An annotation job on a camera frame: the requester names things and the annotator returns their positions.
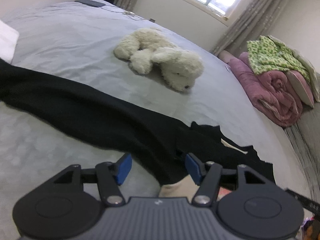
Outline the cream beige garment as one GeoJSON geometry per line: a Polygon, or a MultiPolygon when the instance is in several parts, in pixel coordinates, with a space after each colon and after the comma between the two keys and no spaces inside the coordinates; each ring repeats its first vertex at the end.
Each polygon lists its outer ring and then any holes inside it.
{"type": "MultiPolygon", "coordinates": [[[[249,146],[239,146],[233,141],[228,142],[227,139],[221,139],[221,143],[243,154],[247,154],[249,151],[249,146]]],[[[198,189],[199,186],[194,183],[190,175],[187,175],[177,183],[163,185],[158,196],[161,198],[186,197],[188,201],[191,202],[198,189]]]]}

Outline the black garment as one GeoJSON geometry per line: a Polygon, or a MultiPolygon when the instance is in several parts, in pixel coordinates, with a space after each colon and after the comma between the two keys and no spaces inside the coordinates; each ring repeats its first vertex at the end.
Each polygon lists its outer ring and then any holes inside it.
{"type": "Polygon", "coordinates": [[[252,146],[238,146],[219,127],[180,120],[120,100],[88,85],[1,62],[1,100],[61,132],[100,148],[128,152],[161,185],[187,176],[185,156],[226,169],[244,164],[274,180],[273,166],[252,146]]]}

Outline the pink rolled quilt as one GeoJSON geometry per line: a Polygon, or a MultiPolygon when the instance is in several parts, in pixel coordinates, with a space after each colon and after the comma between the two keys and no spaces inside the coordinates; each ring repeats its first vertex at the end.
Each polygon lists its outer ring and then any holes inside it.
{"type": "Polygon", "coordinates": [[[237,58],[224,50],[218,58],[229,65],[256,109],[281,127],[297,122],[303,110],[302,101],[283,72],[271,70],[255,75],[246,52],[237,58]]]}

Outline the pink white pillow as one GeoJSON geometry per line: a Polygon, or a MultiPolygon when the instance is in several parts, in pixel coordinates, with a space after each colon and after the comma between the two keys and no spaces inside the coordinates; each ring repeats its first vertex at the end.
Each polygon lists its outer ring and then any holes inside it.
{"type": "Polygon", "coordinates": [[[302,74],[296,70],[291,70],[286,73],[286,76],[291,83],[291,86],[299,96],[300,100],[307,106],[314,107],[314,99],[312,91],[304,79],[302,74]]]}

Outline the cream plush toy dog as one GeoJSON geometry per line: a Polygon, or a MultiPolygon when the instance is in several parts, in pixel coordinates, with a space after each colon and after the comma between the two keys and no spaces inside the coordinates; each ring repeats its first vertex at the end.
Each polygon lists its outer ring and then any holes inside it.
{"type": "Polygon", "coordinates": [[[159,67],[167,85],[178,92],[193,88],[204,71],[199,54],[180,48],[159,29],[137,29],[124,36],[113,52],[140,75],[148,75],[154,66],[159,67]]]}

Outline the light blue bed sheet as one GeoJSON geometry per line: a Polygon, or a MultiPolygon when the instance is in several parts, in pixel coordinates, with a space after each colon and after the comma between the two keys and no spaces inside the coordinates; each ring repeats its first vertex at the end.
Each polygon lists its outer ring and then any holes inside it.
{"type": "MultiPolygon", "coordinates": [[[[254,108],[229,67],[180,35],[163,34],[203,59],[204,72],[193,89],[169,89],[157,71],[135,74],[113,50],[127,34],[152,27],[118,8],[64,2],[10,13],[3,21],[20,36],[12,64],[89,85],[189,125],[220,126],[240,146],[252,145],[272,163],[276,183],[310,196],[303,168],[285,131],[254,108]]],[[[92,168],[115,161],[121,153],[73,139],[34,116],[1,104],[1,239],[17,239],[12,220],[15,203],[71,164],[92,168]]]]}

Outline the green patterned cloth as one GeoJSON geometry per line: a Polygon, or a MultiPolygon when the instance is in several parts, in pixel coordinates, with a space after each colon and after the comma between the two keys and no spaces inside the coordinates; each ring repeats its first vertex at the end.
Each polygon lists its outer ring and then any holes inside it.
{"type": "Polygon", "coordinates": [[[309,72],[283,42],[274,42],[270,37],[260,36],[258,40],[247,41],[247,52],[250,67],[255,75],[271,70],[295,70],[310,83],[309,72]]]}

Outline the white folded garment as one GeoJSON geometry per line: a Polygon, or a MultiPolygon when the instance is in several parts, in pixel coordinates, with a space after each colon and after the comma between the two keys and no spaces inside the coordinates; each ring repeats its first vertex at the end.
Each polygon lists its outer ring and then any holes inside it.
{"type": "Polygon", "coordinates": [[[0,20],[0,57],[11,63],[15,54],[19,32],[0,20]]]}

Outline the dark blue flat device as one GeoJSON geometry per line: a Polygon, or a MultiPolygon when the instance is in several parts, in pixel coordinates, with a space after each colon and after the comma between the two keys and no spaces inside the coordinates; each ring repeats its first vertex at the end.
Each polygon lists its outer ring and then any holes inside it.
{"type": "Polygon", "coordinates": [[[93,0],[76,0],[76,2],[90,6],[90,7],[94,7],[94,8],[100,8],[106,5],[105,3],[100,3],[93,0]]]}

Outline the grey right curtain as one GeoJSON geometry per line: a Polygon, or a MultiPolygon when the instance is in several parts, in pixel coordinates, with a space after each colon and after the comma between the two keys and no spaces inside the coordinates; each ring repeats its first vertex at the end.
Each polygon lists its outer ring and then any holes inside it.
{"type": "Polygon", "coordinates": [[[225,50],[239,56],[247,50],[248,41],[268,34],[288,2],[289,0],[252,0],[210,52],[218,56],[225,50]]]}

